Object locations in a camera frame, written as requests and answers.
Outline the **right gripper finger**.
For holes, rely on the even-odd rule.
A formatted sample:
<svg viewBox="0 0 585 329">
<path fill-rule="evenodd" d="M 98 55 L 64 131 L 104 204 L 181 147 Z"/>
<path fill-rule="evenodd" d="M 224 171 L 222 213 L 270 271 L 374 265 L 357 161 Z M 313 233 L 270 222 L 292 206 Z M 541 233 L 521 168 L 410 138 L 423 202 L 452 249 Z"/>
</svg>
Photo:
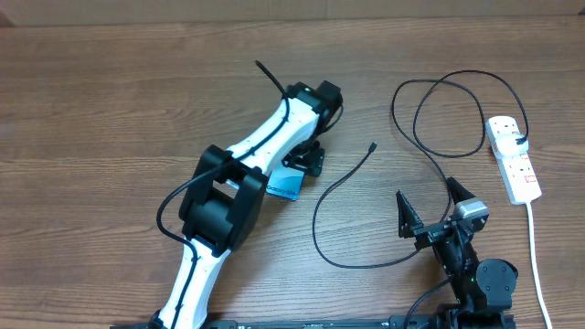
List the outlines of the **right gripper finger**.
<svg viewBox="0 0 585 329">
<path fill-rule="evenodd" d="M 423 228 L 424 224 L 401 191 L 396 193 L 396 199 L 399 212 L 399 236 L 404 239 L 413 238 L 415 231 Z"/>
<path fill-rule="evenodd" d="M 475 195 L 464 188 L 454 177 L 450 176 L 446 180 L 447 188 L 454 204 L 475 198 Z"/>
</svg>

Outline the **blue Galaxy smartphone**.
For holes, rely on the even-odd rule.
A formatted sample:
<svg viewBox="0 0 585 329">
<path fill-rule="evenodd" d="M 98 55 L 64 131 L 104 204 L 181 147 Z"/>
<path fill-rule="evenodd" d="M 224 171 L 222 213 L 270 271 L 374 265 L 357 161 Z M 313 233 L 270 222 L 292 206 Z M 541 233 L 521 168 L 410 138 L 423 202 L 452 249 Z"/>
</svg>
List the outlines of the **blue Galaxy smartphone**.
<svg viewBox="0 0 585 329">
<path fill-rule="evenodd" d="M 279 164 L 275 167 L 266 188 L 266 193 L 296 201 L 301 193 L 304 172 Z"/>
</svg>

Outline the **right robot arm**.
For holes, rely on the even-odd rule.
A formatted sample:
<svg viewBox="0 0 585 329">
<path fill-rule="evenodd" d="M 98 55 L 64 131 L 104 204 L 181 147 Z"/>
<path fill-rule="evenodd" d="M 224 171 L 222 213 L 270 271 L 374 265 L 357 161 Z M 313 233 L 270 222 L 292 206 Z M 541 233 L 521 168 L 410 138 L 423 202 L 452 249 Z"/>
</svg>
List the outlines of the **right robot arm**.
<svg viewBox="0 0 585 329">
<path fill-rule="evenodd" d="M 390 323 L 404 328 L 514 328 L 514 317 L 505 312 L 513 304 L 518 270 L 507 260 L 478 259 L 472 240 L 487 223 L 488 207 L 452 177 L 447 179 L 447 187 L 454 210 L 447 219 L 428 226 L 404 194 L 396 193 L 399 236 L 414 238 L 417 250 L 431 248 L 446 279 L 425 292 L 406 315 L 391 316 Z M 443 303 L 433 314 L 414 314 L 446 285 L 452 287 L 455 303 Z"/>
</svg>

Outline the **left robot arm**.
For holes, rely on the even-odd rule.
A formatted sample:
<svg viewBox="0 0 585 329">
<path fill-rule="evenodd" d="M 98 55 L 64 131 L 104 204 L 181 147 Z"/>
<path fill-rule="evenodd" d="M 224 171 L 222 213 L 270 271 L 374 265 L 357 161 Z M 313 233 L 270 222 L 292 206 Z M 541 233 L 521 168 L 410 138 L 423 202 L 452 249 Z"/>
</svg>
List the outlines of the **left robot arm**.
<svg viewBox="0 0 585 329">
<path fill-rule="evenodd" d="M 341 90 L 325 80 L 317 89 L 288 86 L 276 112 L 256 131 L 223 150 L 202 153 L 184 193 L 177 237 L 184 248 L 173 290 L 150 328 L 200 328 L 220 269 L 253 230 L 273 174 L 318 176 L 324 149 L 317 138 L 343 110 Z"/>
</svg>

